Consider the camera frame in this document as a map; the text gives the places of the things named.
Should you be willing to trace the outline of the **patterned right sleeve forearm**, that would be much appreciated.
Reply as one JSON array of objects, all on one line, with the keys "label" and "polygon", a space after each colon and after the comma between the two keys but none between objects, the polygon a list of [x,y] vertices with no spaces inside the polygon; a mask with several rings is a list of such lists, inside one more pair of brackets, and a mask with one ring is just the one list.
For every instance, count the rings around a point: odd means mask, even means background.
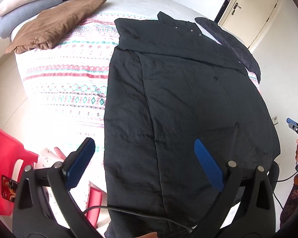
[{"label": "patterned right sleeve forearm", "polygon": [[297,206],[298,206],[298,175],[296,175],[294,178],[294,185],[281,212],[280,227],[282,227],[286,223],[286,221],[291,217],[291,215],[294,213]]}]

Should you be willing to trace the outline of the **left hand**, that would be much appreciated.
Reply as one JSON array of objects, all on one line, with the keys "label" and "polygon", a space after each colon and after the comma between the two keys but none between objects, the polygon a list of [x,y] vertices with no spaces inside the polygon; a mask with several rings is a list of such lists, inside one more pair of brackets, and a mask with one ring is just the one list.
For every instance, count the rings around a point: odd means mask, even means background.
[{"label": "left hand", "polygon": [[142,235],[142,236],[138,236],[136,238],[158,238],[158,234],[156,231]]}]

